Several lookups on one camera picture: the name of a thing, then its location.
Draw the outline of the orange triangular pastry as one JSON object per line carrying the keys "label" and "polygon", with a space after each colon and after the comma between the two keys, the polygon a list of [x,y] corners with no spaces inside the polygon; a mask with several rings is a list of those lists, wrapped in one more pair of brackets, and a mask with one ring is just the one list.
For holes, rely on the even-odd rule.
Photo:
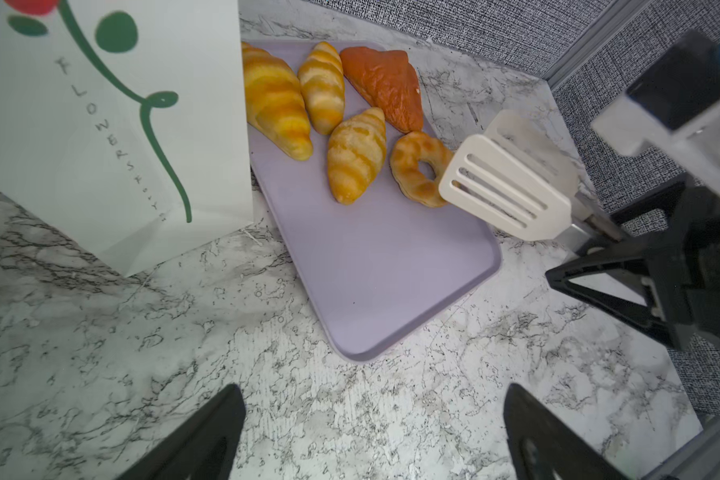
{"label": "orange triangular pastry", "polygon": [[405,51],[348,47],[340,59],[350,84],[395,129],[404,134],[423,129],[421,88]]}

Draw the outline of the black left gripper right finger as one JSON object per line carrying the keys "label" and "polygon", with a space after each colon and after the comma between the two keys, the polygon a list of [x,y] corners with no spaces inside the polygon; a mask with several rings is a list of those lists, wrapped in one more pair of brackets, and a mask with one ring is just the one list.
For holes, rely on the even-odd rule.
{"label": "black left gripper right finger", "polygon": [[517,383],[508,388],[503,418],[519,479],[625,477]]}

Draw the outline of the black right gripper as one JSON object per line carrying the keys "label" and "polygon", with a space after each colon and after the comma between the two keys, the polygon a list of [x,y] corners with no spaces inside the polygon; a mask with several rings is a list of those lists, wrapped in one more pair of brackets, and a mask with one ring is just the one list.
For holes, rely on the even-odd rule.
{"label": "black right gripper", "polygon": [[[720,350],[720,198],[676,182],[655,192],[667,228],[612,244],[545,273],[549,286],[587,303],[670,349],[695,335]],[[570,282],[624,270],[651,278],[662,321],[647,306]]]}

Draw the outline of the ring shaped braided bread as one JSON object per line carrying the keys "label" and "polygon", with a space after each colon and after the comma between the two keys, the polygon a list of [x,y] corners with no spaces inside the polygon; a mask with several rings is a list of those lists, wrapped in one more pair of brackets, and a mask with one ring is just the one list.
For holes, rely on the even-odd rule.
{"label": "ring shaped braided bread", "polygon": [[453,155],[439,139],[414,131],[395,143],[389,163],[394,179],[408,199],[440,208],[447,201],[440,195],[439,185]]}

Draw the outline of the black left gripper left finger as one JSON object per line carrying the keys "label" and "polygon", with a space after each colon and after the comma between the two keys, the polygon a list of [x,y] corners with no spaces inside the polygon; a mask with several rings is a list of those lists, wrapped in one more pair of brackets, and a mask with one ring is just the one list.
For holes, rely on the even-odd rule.
{"label": "black left gripper left finger", "polygon": [[242,392],[229,384],[120,477],[228,479],[245,417]]}

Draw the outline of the white steel food tongs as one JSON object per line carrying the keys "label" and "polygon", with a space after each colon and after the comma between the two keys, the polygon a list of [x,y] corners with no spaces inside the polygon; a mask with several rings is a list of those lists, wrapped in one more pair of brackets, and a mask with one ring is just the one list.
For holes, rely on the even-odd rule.
{"label": "white steel food tongs", "polygon": [[627,237],[580,191],[575,160],[513,110],[461,143],[439,193],[511,236],[554,240],[579,256]]}

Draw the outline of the golden croissant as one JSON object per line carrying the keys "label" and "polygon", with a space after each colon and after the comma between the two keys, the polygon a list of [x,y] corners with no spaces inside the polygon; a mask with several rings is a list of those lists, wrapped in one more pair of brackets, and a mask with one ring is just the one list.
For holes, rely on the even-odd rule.
{"label": "golden croissant", "polygon": [[335,200],[350,205],[361,197],[382,169],[387,153],[383,111],[371,107],[340,123],[326,153],[326,173]]}

